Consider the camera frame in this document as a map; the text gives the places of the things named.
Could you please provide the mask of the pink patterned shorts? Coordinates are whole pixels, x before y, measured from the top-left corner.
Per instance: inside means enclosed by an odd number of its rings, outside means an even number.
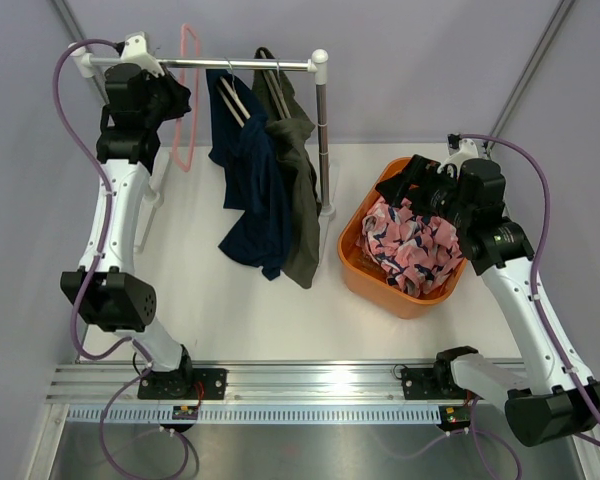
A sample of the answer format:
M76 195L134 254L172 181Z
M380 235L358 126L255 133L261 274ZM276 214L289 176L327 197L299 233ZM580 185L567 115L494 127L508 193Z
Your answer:
M385 273L386 283L411 297L440 288L463 262L456 228L439 217L416 215L378 198L361 221L358 244Z

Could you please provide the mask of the beige hanger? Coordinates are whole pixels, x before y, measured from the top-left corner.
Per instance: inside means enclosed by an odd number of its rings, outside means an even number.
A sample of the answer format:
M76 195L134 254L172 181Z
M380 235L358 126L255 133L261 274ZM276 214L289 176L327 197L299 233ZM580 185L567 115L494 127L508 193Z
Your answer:
M236 76L234 73L233 63L226 58L228 73L214 74L211 80L210 100L217 116L224 106L225 112L229 113L240 129L246 126L247 121L251 118L248 108L240 99L236 87Z

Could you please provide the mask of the pink hanger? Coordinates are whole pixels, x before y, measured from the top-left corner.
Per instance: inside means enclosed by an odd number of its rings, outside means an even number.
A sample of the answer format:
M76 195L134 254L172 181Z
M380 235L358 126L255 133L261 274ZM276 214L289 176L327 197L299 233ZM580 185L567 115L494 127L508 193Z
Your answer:
M188 59L188 46L192 43L194 50L194 57L198 58L201 56L201 42L195 29L188 23L184 23L180 28L180 56L182 59ZM195 147L197 139L197 127L198 127L198 108L199 108L199 88L200 88L200 74L198 71L194 73L193 90L189 95L190 112L192 114L192 120L190 124L189 133L189 144L187 147L187 154L185 157L180 155L180 146L183 133L183 119L179 118L176 120L173 143L171 148L171 157L173 163L183 172L188 173L191 170Z

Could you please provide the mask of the olive green shorts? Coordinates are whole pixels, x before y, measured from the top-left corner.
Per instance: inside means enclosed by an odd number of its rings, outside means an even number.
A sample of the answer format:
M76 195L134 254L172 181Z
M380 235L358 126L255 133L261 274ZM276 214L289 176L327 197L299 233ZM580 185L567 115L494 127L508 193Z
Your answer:
M290 119L279 119L267 88L254 74L252 91L268 116L266 132L274 142L276 160L290 201L292 239L283 272L300 287L309 289L320 260L319 216L322 209L317 193L317 173L306 149L315 125L296 101L294 87L282 71L281 82Z

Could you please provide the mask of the grey hanger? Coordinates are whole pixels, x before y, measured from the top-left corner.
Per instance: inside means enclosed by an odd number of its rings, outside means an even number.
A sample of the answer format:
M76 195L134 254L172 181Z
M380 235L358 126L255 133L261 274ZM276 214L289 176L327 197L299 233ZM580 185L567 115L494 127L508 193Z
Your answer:
M277 110L279 119L290 119L291 112L282 89L281 70L278 59L273 57L265 47L259 47L256 50L255 56L259 59L274 60L276 62L274 70L258 70L254 73L254 77L258 78L258 82L263 83L267 88L268 95Z

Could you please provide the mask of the navy blue shorts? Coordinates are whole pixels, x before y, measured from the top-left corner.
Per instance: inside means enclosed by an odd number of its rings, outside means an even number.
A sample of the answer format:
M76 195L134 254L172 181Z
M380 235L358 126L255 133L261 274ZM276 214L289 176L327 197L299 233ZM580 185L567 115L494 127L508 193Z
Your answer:
M221 106L217 116L210 100L214 74L208 70L212 149L209 158L224 170L225 209L239 210L240 218L219 244L231 260L259 268L276 279L291 246L290 201L276 160L274 142L266 132L268 116L252 90L238 77L236 87L251 118L240 129Z

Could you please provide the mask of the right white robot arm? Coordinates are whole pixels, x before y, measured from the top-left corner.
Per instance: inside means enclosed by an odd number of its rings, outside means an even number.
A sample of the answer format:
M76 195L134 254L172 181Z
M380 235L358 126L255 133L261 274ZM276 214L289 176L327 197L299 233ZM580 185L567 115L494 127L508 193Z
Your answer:
M456 229L460 250L496 299L525 365L519 377L472 347L436 356L434 388L468 390L504 413L526 447L582 434L600 425L600 380L561 329L537 272L537 250L504 214L506 180L498 164L471 158L458 167L416 155L376 185L390 205L439 217Z

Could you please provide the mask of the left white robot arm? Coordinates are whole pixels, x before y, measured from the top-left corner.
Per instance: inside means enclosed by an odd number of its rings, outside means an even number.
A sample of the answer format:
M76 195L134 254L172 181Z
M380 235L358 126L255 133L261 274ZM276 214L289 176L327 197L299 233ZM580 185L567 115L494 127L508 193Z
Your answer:
M195 392L191 359L158 321L155 289L135 276L134 245L159 127L188 112L190 92L172 75L132 63L107 69L105 90L91 234L78 268L62 274L60 288L74 318L131 343L146 359L140 398L184 399Z

